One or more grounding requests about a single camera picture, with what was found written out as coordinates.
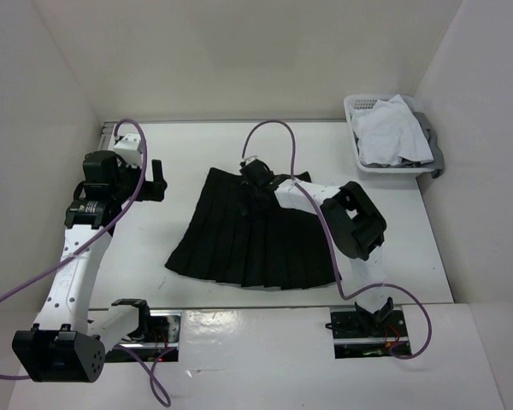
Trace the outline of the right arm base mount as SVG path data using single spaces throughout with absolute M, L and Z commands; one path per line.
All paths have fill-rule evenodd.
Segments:
M 390 349 L 400 355 L 412 354 L 401 309 L 394 309 L 385 321 L 372 331 L 365 331 L 362 328 L 354 309 L 333 309 L 325 327 L 332 333 L 336 359 L 391 357 Z

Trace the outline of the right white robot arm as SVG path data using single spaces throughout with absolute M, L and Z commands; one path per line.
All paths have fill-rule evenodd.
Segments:
M 317 217 L 330 254 L 339 251 L 347 257 L 353 276 L 369 287 L 366 296 L 355 297 L 358 328 L 368 336 L 379 334 L 393 310 L 392 297 L 384 290 L 381 247 L 386 221 L 362 186 L 354 181 L 321 185 L 276 175 L 255 156 L 240 162 L 240 173 L 253 197 L 264 204 Z

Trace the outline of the black pleated skirt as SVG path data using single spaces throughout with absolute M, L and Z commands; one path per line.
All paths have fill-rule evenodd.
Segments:
M 240 175 L 212 167 L 187 230 L 165 263 L 181 276 L 241 287 L 310 289 L 334 281 L 313 214 L 272 209 L 242 214 Z

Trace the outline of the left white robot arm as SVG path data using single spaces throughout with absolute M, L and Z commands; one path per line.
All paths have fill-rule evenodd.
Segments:
M 118 299 L 102 319 L 88 320 L 97 272 L 115 224 L 130 202 L 160 202 L 167 182 L 152 160 L 152 179 L 132 154 L 99 150 L 85 156 L 84 178 L 65 214 L 62 266 L 56 270 L 42 310 L 28 331 L 17 331 L 12 349 L 38 383 L 93 383 L 107 353 L 122 338 L 143 341 L 153 330 L 144 299 Z

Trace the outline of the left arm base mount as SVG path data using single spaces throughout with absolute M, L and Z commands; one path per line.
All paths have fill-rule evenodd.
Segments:
M 123 337 L 120 347 L 114 347 L 106 355 L 107 363 L 134 362 L 127 349 L 145 364 L 176 362 L 179 358 L 182 312 L 180 310 L 150 311 L 148 331 L 143 336 Z

